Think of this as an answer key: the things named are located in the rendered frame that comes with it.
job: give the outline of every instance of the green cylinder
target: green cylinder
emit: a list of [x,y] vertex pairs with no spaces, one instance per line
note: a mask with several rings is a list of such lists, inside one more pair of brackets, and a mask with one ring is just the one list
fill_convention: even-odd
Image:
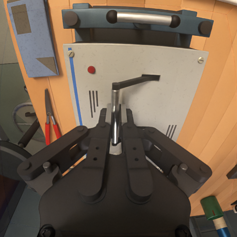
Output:
[[207,220],[214,220],[224,215],[220,204],[215,196],[203,198],[201,200],[201,205],[203,207],[203,211],[206,215]]

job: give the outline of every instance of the black line marking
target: black line marking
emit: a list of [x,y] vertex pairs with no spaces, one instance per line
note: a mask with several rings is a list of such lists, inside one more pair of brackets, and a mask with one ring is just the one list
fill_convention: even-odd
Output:
[[96,106],[99,107],[99,103],[98,103],[98,91],[95,91],[96,93]]
[[168,127],[168,129],[167,129],[167,132],[166,132],[166,136],[168,135],[168,132],[169,132],[169,130],[170,130],[170,125],[169,125],[169,127]]
[[90,112],[91,112],[91,117],[93,117],[92,102],[91,102],[91,92],[90,92],[90,90],[89,90],[89,102],[90,102]]
[[95,113],[94,91],[92,91],[92,95],[93,95],[93,106],[94,106],[94,113]]
[[172,132],[172,129],[173,129],[173,125],[171,126],[171,130],[170,130],[170,133],[169,133],[169,138],[170,138],[170,135],[171,135],[171,132]]
[[172,135],[171,135],[171,138],[170,138],[170,139],[172,139],[172,137],[173,137],[173,135],[174,135],[174,133],[175,133],[175,129],[176,129],[176,127],[177,127],[177,125],[175,125],[175,127],[174,127],[174,130],[173,130],[173,133],[172,133]]

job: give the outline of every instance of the brown triangle patch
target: brown triangle patch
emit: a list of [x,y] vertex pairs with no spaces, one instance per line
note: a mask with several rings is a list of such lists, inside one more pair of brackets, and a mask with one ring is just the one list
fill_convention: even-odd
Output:
[[57,69],[55,66],[54,57],[48,57],[48,58],[37,58],[39,62],[41,62],[43,65],[45,65],[48,69],[50,69],[52,72],[57,74]]

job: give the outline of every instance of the white panel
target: white panel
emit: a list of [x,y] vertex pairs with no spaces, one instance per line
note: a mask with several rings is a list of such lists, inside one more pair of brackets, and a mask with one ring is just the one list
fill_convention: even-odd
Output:
[[[137,126],[153,126],[166,134],[170,125],[173,126],[171,133],[168,133],[170,137],[176,126],[172,137],[176,141],[202,76],[208,52],[151,45],[64,44],[67,76],[77,125],[80,124],[68,48],[72,48],[75,53],[73,63],[83,125],[90,128],[98,123],[100,110],[111,103],[112,82],[140,77],[142,74],[155,74],[160,75],[159,82],[146,82],[122,89],[120,103],[126,104],[126,107],[133,111]],[[204,63],[198,63],[199,57],[204,58]],[[95,74],[88,73],[89,66],[95,67]],[[89,90],[92,108],[92,91],[95,95],[96,112],[93,108],[93,117],[90,111]]]

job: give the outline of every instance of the metal lever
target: metal lever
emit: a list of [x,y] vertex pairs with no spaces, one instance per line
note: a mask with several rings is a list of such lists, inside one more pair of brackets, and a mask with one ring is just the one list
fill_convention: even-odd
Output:
[[112,103],[111,103],[111,127],[112,145],[116,146],[119,142],[119,93],[120,89],[130,87],[148,81],[159,81],[159,75],[142,75],[141,77],[129,79],[122,82],[112,83]]
[[180,25],[180,17],[178,15],[166,16],[134,12],[117,12],[115,10],[110,10],[106,14],[106,19],[111,24],[115,24],[117,22],[140,23],[169,26],[171,28],[176,28]]

